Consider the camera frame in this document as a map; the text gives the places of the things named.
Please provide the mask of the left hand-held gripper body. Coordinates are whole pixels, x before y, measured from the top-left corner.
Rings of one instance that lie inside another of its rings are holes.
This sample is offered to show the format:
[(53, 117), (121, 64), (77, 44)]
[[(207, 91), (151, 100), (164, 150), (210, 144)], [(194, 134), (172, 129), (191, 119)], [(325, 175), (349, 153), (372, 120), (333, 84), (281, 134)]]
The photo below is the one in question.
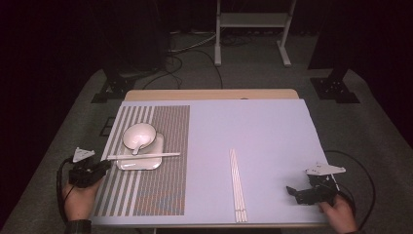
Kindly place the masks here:
[(80, 188), (94, 185), (100, 180), (99, 171), (94, 164), (94, 151), (77, 147), (73, 156), (74, 167), (69, 171), (69, 183)]

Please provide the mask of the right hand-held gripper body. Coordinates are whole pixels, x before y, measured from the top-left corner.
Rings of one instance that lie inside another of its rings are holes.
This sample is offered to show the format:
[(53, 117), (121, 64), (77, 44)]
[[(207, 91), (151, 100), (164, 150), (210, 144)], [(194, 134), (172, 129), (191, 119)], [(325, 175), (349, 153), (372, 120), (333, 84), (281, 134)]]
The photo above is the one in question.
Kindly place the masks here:
[(346, 171), (343, 167), (331, 166), (317, 163), (306, 170), (311, 188), (306, 191), (304, 203), (313, 205), (319, 202), (333, 203), (334, 197), (339, 193), (337, 182), (334, 178), (336, 174)]

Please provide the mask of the white square plate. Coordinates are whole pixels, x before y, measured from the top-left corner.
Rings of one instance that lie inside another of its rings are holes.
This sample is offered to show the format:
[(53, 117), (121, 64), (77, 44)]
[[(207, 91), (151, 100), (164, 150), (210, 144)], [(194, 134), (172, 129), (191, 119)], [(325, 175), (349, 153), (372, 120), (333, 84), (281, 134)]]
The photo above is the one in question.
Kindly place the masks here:
[[(140, 154), (155, 154), (164, 152), (164, 136), (160, 133), (157, 133), (156, 139), (147, 147), (140, 149)], [(116, 166), (120, 170), (130, 171), (146, 171), (146, 170), (155, 170), (162, 164), (162, 158), (147, 158), (147, 159), (138, 159), (138, 160), (117, 160)]]

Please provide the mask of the row of white chopsticks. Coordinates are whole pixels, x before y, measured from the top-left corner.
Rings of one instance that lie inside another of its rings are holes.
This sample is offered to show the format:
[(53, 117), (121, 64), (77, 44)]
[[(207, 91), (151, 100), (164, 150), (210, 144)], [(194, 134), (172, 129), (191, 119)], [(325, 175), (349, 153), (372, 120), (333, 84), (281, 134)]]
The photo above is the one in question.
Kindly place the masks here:
[(247, 222), (247, 212), (244, 203), (244, 194), (240, 178), (240, 172), (237, 161), (237, 154), (235, 149), (230, 150), (230, 166), (233, 184), (233, 197), (236, 223)]

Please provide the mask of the person's right hand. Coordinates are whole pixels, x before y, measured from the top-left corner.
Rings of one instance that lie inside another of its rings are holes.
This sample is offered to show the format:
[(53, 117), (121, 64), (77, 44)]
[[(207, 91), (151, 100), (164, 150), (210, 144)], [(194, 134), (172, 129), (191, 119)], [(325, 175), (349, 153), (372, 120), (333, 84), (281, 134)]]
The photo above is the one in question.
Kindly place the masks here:
[(319, 208), (337, 234), (349, 234), (357, 231), (353, 210), (342, 196), (336, 195), (333, 199), (333, 205), (327, 202), (319, 203)]

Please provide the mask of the white ceramic spoon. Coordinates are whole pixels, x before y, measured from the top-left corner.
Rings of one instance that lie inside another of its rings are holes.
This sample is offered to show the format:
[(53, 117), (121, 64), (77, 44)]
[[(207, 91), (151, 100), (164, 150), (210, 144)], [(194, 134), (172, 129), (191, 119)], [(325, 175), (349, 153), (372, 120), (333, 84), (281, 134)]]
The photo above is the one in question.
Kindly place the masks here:
[(151, 142), (152, 142), (152, 137), (150, 136), (136, 136), (133, 139), (134, 149), (132, 151), (132, 154), (137, 155), (138, 151), (140, 150), (142, 146), (144, 146), (145, 144), (151, 143)]

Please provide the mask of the white bowl with dark rim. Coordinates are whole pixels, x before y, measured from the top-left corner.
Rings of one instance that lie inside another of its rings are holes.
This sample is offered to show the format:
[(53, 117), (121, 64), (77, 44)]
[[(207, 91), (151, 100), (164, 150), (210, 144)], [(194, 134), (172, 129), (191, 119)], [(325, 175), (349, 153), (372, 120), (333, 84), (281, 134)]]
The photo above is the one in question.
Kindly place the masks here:
[[(150, 136), (152, 142), (155, 140), (157, 132), (155, 128), (147, 123), (138, 123), (127, 128), (123, 134), (123, 144), (128, 149), (134, 149), (133, 139), (137, 136)], [(149, 146), (151, 143), (145, 144), (140, 149)]]

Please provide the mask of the black stand base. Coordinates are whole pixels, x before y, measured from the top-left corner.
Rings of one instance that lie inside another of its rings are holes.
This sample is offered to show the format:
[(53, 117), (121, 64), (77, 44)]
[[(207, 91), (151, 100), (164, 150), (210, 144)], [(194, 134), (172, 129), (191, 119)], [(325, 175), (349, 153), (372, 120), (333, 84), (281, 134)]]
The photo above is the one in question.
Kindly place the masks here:
[(101, 90), (96, 93), (92, 103), (105, 103), (110, 99), (124, 99), (132, 90), (138, 76), (133, 73), (120, 73), (116, 68), (104, 67), (106, 80)]
[(335, 100), (337, 103), (359, 103), (355, 93), (344, 83), (348, 69), (333, 68), (326, 78), (311, 78), (310, 81), (320, 99)]

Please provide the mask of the striped placemat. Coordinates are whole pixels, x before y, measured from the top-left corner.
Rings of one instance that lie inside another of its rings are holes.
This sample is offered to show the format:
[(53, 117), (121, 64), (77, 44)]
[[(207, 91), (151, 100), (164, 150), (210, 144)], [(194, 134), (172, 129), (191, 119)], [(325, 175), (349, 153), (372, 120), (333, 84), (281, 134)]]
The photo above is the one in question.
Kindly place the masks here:
[(112, 164), (95, 200), (93, 216), (183, 215), (187, 172), (190, 107), (122, 105), (102, 157), (127, 155), (127, 128), (148, 123), (164, 136), (162, 164), (155, 170), (120, 170)]

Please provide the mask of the white metal stand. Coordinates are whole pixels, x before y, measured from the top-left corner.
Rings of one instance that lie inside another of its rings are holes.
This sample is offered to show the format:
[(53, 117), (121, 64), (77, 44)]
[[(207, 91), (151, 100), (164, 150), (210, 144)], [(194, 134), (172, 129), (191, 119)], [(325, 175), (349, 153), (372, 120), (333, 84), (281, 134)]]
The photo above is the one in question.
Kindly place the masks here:
[(283, 65), (292, 65), (285, 48), (286, 39), (292, 23), (297, 0), (290, 0), (289, 9), (285, 13), (222, 13), (221, 0), (216, 0), (215, 17), (215, 45), (214, 64), (220, 66), (221, 58), (221, 31), (224, 28), (281, 28), (282, 39), (277, 42), (277, 46), (282, 58)]

